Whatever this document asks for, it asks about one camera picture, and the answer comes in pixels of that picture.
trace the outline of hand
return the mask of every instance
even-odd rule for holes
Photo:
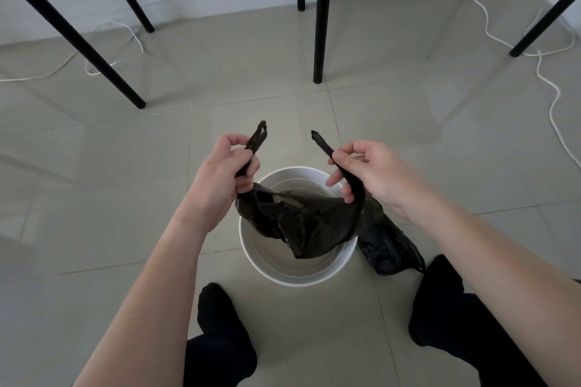
[[[228,213],[237,194],[252,190],[253,176],[260,168],[260,161],[252,156],[251,150],[231,150],[233,145],[246,145],[249,139],[239,134],[220,137],[213,152],[198,169],[174,217],[187,223],[203,224],[209,233]],[[250,160],[246,175],[235,177]]]
[[[351,157],[353,153],[361,156]],[[367,192],[384,201],[398,215],[408,219],[407,209],[426,194],[430,187],[395,152],[381,142],[353,141],[333,152],[331,165],[340,165],[363,181]],[[330,187],[343,175],[339,170],[327,179]],[[345,202],[354,199],[351,186],[345,184],[342,191]]]

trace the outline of forearm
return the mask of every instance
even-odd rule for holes
[[[551,386],[581,384],[581,287],[439,195],[409,212]]]
[[[180,386],[206,232],[174,216],[75,386]]]

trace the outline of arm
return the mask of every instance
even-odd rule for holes
[[[260,164],[244,135],[224,135],[202,163],[143,271],[75,382],[76,387],[181,386],[198,255]]]
[[[379,142],[351,142],[330,163],[435,239],[547,384],[581,385],[581,285],[430,189]],[[327,185],[340,179],[336,171]],[[343,195],[352,201],[348,184]]]

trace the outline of white power cord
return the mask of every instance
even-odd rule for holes
[[[91,31],[91,33],[87,36],[87,38],[91,37],[94,32],[98,31],[105,24],[118,24],[120,26],[124,26],[125,28],[127,28],[129,31],[131,31],[131,38],[130,39],[135,38],[137,40],[137,43],[140,44],[141,53],[142,54],[144,53],[143,45],[140,42],[139,38],[137,38],[137,36],[133,32],[133,30],[129,26],[127,26],[126,24],[122,24],[120,22],[116,22],[115,20],[107,20],[106,22],[103,22],[102,24],[100,24],[99,26],[97,26],[93,31]],[[69,63],[69,61],[71,61],[73,59],[73,57],[75,55],[77,55],[77,54],[78,54],[78,51],[73,52],[57,68],[53,69],[52,71],[50,71],[50,72],[48,72],[46,74],[36,75],[36,76],[33,76],[33,77],[25,77],[25,78],[0,79],[0,83],[2,83],[2,82],[26,82],[26,81],[29,81],[29,80],[40,80],[41,78],[50,77],[51,75],[56,74],[62,68],[64,68]],[[121,63],[122,61],[125,61],[125,60],[127,60],[127,59],[117,60],[117,61],[115,61],[113,63],[110,63],[109,66],[115,66],[116,64]],[[89,64],[89,61],[85,60],[85,72],[87,73],[87,75],[99,75],[100,74],[100,72],[90,72],[89,71],[89,68],[88,68],[88,64]]]
[[[484,32],[486,33],[486,35],[489,36],[490,38],[492,38],[493,40],[496,40],[497,42],[502,43],[503,45],[505,45],[505,46],[507,46],[507,47],[509,47],[509,48],[512,49],[514,47],[513,45],[511,45],[510,43],[502,40],[501,38],[498,38],[498,37],[493,36],[490,33],[490,31],[488,31],[488,24],[489,24],[488,10],[486,9],[486,7],[479,0],[474,0],[474,1],[476,2],[476,4],[480,8],[482,8],[482,10],[484,12],[484,16],[486,17],[486,25],[484,27]],[[527,34],[527,32],[530,31],[530,29],[534,26],[534,24],[540,18],[542,11],[543,11],[543,9],[540,9],[539,12],[537,13],[537,17],[535,17],[534,20],[532,21],[532,23],[529,26],[527,26],[527,28],[525,29],[525,34]],[[565,48],[562,48],[562,49],[557,49],[556,51],[549,51],[549,52],[546,52],[546,53],[542,53],[540,49],[537,49],[537,53],[536,54],[523,53],[523,55],[526,55],[527,57],[538,57],[539,60],[537,62],[537,69],[536,69],[536,75],[537,75],[537,77],[540,80],[542,80],[543,82],[547,83],[549,86],[551,86],[554,90],[556,90],[555,99],[553,100],[553,102],[551,103],[551,106],[548,109],[548,119],[551,122],[551,126],[553,126],[553,129],[555,130],[555,133],[556,133],[557,137],[559,138],[559,141],[560,141],[561,145],[563,146],[563,149],[570,156],[570,158],[574,161],[574,163],[577,164],[577,167],[579,168],[579,170],[581,170],[581,162],[579,162],[579,160],[577,159],[577,157],[575,155],[573,155],[573,153],[571,152],[571,150],[567,146],[565,140],[563,139],[563,135],[561,134],[561,131],[559,130],[559,127],[556,125],[555,119],[553,118],[553,109],[555,108],[556,102],[561,97],[561,89],[554,82],[550,81],[547,77],[544,77],[541,74],[541,72],[540,72],[541,62],[543,61],[543,57],[545,55],[552,55],[552,54],[562,53],[562,52],[564,52],[566,50],[571,49],[573,47],[573,45],[575,44],[575,33],[573,31],[571,31],[570,28],[560,18],[559,18],[559,21],[563,25],[563,27],[571,35],[571,43],[569,44],[569,46],[567,46]]]

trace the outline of white trash bin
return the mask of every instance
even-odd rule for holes
[[[266,175],[258,183],[274,192],[341,197],[343,185],[325,185],[329,175],[311,167],[285,167]],[[357,237],[316,259],[295,259],[280,239],[259,235],[247,220],[240,218],[240,240],[246,256],[263,276],[285,286],[310,286],[333,277],[351,258]]]

